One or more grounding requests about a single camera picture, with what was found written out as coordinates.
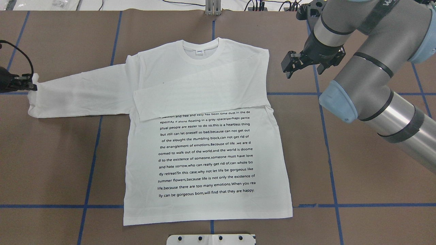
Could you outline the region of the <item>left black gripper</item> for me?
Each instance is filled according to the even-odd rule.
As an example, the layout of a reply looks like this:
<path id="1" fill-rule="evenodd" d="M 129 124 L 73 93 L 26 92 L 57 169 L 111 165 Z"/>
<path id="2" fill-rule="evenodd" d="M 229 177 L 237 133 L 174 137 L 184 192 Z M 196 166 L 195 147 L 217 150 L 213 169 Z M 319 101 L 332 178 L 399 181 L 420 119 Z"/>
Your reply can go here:
<path id="1" fill-rule="evenodd" d="M 19 76 L 11 74 L 6 68 L 0 67 L 0 93 L 15 92 L 17 90 L 37 91 L 37 85 L 33 83 L 33 75 L 20 76 L 20 85 L 15 80 Z"/>

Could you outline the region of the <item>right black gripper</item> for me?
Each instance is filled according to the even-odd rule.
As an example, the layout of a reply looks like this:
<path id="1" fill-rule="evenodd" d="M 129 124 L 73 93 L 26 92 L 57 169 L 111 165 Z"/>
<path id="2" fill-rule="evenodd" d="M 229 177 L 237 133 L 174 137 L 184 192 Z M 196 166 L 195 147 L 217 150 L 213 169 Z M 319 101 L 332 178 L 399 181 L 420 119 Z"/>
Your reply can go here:
<path id="1" fill-rule="evenodd" d="M 317 72 L 321 75 L 331 66 L 339 65 L 345 55 L 342 45 L 330 47 L 322 44 L 316 37 L 308 37 L 300 53 L 296 53 L 296 51 L 286 53 L 281 62 L 281 68 L 287 79 L 290 79 L 295 71 L 309 65 L 318 65 Z"/>

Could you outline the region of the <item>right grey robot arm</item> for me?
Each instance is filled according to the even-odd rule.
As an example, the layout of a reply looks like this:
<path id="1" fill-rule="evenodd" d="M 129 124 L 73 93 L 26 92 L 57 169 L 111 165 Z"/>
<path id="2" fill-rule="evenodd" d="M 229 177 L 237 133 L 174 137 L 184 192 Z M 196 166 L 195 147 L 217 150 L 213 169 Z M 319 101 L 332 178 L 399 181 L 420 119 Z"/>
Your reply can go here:
<path id="1" fill-rule="evenodd" d="M 346 123 L 359 119 L 435 172 L 435 121 L 387 83 L 405 62 L 435 54 L 435 3 L 414 0 L 314 0 L 296 18 L 308 20 L 303 50 L 281 63 L 287 77 L 309 65 L 322 74 L 345 56 L 344 44 L 358 30 L 366 41 L 319 97 Z"/>

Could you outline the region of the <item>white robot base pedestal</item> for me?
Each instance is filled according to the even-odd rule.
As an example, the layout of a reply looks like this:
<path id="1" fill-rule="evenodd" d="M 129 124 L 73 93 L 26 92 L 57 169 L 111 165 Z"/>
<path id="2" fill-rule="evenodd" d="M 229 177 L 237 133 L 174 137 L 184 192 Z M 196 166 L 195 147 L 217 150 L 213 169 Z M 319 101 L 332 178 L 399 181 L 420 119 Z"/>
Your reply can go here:
<path id="1" fill-rule="evenodd" d="M 167 245 L 255 245 L 254 234 L 175 234 Z"/>

